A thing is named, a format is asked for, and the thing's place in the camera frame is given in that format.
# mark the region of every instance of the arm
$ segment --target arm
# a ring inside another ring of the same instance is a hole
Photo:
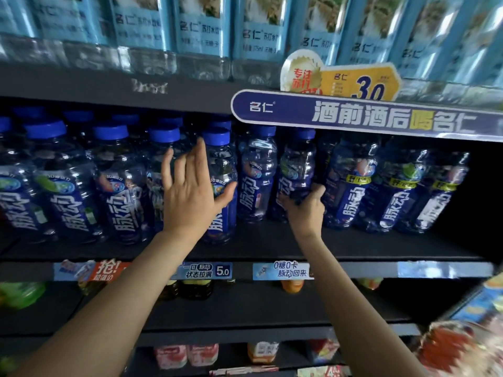
[[[206,148],[199,139],[174,165],[162,163],[164,230],[124,273],[101,291],[12,377],[118,376],[169,278],[231,200],[236,183],[213,199]]]
[[[419,377],[416,357],[365,299],[321,239],[325,187],[315,185],[299,206],[281,196],[288,221],[314,273],[316,289],[355,377]]]

